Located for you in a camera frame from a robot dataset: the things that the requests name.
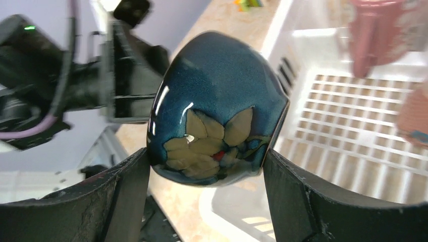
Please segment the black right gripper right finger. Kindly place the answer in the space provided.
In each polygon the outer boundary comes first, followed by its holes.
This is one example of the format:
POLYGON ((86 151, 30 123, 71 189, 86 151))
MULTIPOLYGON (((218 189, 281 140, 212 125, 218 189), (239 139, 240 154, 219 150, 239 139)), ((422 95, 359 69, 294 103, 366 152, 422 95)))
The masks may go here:
POLYGON ((277 241, 427 241, 427 203, 361 195, 268 150, 263 175, 277 241))

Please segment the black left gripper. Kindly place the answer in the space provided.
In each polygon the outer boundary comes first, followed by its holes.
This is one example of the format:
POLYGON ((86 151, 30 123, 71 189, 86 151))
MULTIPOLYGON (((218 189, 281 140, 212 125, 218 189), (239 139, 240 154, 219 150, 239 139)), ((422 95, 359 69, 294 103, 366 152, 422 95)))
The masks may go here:
POLYGON ((102 38, 100 55, 88 58, 73 75, 72 109, 104 109, 111 123, 141 124, 149 119, 168 51, 132 33, 149 14, 150 1, 92 1, 102 38))

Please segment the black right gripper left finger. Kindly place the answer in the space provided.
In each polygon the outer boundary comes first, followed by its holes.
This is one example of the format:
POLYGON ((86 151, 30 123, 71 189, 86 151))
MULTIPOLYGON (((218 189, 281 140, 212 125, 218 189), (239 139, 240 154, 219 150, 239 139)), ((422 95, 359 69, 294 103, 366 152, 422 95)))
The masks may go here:
POLYGON ((138 241, 149 173, 142 148, 39 200, 1 204, 1 241, 138 241))

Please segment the blue floral bowl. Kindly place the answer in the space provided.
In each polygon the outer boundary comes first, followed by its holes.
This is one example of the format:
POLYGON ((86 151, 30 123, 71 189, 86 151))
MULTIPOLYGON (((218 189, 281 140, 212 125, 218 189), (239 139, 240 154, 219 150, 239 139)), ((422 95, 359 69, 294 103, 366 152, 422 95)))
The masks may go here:
POLYGON ((151 167, 198 187, 257 176, 288 107, 258 51, 220 32, 199 34, 176 55, 156 95, 147 130, 151 167))

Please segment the pink ghost mug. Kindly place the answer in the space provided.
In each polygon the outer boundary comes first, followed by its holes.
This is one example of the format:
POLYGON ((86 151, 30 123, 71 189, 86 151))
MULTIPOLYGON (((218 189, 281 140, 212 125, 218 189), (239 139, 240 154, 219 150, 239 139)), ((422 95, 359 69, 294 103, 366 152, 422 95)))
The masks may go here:
POLYGON ((352 73, 365 78, 373 67, 421 51, 427 1, 351 1, 349 52, 352 73))

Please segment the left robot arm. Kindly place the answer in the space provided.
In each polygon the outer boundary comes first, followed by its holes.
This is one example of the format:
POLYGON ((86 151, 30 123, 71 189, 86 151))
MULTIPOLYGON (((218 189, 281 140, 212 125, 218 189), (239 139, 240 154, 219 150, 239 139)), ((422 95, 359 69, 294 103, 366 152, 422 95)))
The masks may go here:
POLYGON ((105 109, 107 121, 146 123, 163 76, 168 51, 132 34, 149 13, 150 1, 119 1, 107 13, 101 54, 75 62, 78 3, 68 2, 66 49, 59 48, 24 15, 1 21, 1 141, 26 150, 70 130, 64 113, 105 109))

